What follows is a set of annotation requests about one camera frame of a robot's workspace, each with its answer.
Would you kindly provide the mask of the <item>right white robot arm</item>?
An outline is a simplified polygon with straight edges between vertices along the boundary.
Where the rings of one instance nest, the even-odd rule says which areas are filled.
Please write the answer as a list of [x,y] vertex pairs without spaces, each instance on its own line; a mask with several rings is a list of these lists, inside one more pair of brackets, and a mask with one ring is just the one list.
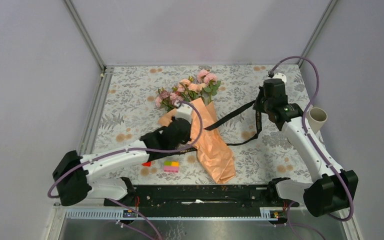
[[306,206],[314,217],[334,217],[335,212],[348,209],[343,221],[350,220],[354,215],[358,176],[353,170],[345,171],[323,148],[301,107],[288,102],[285,83],[279,78],[265,80],[253,108],[267,114],[299,153],[312,179],[312,183],[304,183],[287,177],[274,178],[269,182],[267,201],[273,206],[285,200],[297,202]]

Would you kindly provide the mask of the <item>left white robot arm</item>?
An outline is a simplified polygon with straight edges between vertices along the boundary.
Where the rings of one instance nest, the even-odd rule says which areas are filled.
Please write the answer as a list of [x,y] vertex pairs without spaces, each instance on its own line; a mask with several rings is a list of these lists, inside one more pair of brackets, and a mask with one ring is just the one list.
[[168,126],[148,132],[138,140],[114,150],[79,155],[67,152],[52,173],[62,206],[73,206],[85,199],[113,199],[128,206],[135,200],[134,187],[126,177],[105,178],[117,169],[150,163],[181,152],[180,145],[191,137],[191,119],[172,117]]

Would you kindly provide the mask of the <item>peach paper flower bouquet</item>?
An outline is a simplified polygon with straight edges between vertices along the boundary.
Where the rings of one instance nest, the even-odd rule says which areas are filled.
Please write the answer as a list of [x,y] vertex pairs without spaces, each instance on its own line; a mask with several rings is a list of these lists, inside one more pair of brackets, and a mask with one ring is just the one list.
[[176,112],[175,103],[190,102],[199,112],[192,113],[191,142],[198,138],[193,147],[197,150],[197,159],[217,184],[225,184],[236,176],[233,151],[222,139],[217,129],[205,130],[216,123],[212,96],[217,93],[221,81],[208,69],[202,69],[196,77],[189,76],[178,82],[171,90],[163,87],[157,90],[155,106],[167,110],[167,114],[158,123],[167,126],[169,117]]

